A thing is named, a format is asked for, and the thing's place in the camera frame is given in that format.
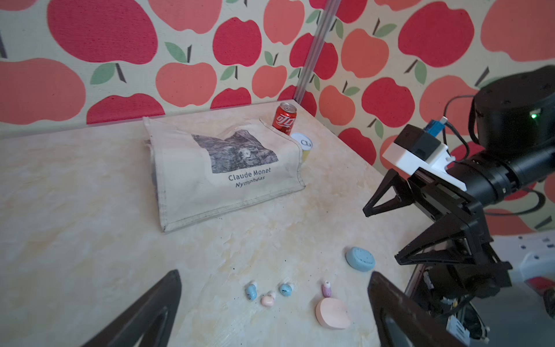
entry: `wallpaper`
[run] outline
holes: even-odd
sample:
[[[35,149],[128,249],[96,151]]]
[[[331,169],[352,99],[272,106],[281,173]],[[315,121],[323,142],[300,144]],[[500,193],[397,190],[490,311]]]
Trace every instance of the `wallpaper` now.
[[[291,99],[325,3],[0,0],[0,137]],[[405,124],[554,64],[552,18],[552,0],[342,0],[301,105],[385,173]],[[469,108],[447,113],[467,141]],[[531,188],[489,213],[544,206],[488,215],[492,234],[555,227],[555,175]]]
[[[291,99],[318,21],[308,0],[0,0],[0,137]]]
[[[310,0],[315,8],[324,1]],[[447,101],[476,94],[500,77],[555,64],[552,0],[342,0],[307,87],[316,118],[381,173],[382,153],[407,123],[440,119]],[[447,118],[468,136],[471,99],[453,101]],[[447,131],[453,155],[460,141]],[[472,153],[482,148],[471,143]],[[555,175],[487,208],[492,234],[555,227]]]

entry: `yellow can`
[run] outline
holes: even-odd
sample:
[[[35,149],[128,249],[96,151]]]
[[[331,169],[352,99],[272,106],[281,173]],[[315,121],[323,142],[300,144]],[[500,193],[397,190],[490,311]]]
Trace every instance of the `yellow can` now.
[[[302,162],[306,160],[309,156],[310,150],[312,149],[312,141],[305,135],[301,133],[293,133],[291,137],[297,141],[302,148]]]

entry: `printed painting image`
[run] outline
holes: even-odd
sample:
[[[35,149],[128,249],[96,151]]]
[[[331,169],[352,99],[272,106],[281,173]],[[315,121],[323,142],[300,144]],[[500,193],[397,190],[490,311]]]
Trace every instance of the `printed painting image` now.
[[[210,154],[212,173],[231,172],[278,161],[277,155],[264,148],[247,130],[238,130],[225,140],[203,135],[193,135],[193,138]]]

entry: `pink figurine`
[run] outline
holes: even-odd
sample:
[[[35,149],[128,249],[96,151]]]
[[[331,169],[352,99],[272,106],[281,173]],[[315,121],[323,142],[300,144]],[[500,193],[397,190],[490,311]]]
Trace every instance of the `pink figurine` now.
[[[328,281],[325,281],[322,285],[322,294],[324,295],[324,298],[331,297],[331,284]]]
[[[275,300],[276,300],[276,294],[273,291],[271,291],[268,293],[268,295],[264,295],[262,297],[262,299],[260,300],[260,303],[262,304],[262,306],[272,307],[274,306]]]

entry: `purple figurine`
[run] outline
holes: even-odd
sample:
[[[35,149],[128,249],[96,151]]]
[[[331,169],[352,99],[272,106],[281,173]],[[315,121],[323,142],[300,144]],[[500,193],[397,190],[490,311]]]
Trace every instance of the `purple figurine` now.
[[[331,298],[331,284],[328,281],[325,281],[322,285],[322,294],[324,298]]]

